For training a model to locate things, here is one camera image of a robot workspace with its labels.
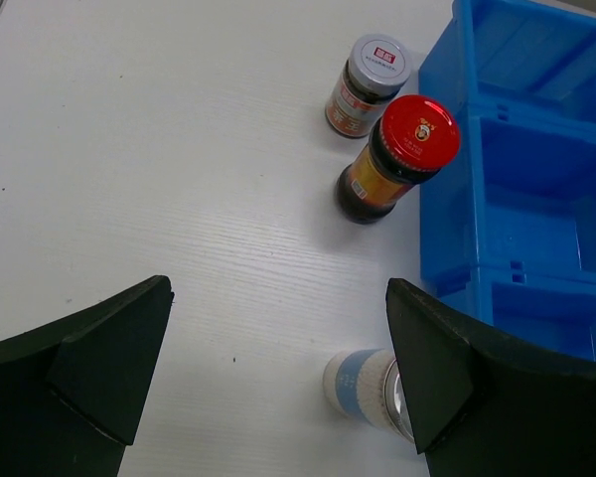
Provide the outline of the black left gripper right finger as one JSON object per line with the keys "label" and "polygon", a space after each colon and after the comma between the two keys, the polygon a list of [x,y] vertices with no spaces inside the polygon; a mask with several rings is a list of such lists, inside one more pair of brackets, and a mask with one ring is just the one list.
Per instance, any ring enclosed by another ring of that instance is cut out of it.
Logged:
{"label": "black left gripper right finger", "polygon": [[431,475],[596,476],[596,362],[514,337],[403,278],[385,302]]}

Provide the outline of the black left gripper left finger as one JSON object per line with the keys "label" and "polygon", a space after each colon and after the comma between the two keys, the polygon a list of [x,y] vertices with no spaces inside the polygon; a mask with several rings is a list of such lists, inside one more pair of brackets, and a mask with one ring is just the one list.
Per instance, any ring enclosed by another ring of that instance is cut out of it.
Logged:
{"label": "black left gripper left finger", "polygon": [[173,304],[152,276],[0,341],[0,476],[115,476],[134,443]]}

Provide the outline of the white-lid dark sauce jar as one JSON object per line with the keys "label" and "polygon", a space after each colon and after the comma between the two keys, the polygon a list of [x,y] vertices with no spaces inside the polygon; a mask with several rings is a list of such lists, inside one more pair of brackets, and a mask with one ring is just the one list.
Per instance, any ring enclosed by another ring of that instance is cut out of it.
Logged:
{"label": "white-lid dark sauce jar", "polygon": [[356,40],[325,107],[333,129],[363,138],[408,82],[413,62],[395,38],[367,34]]}

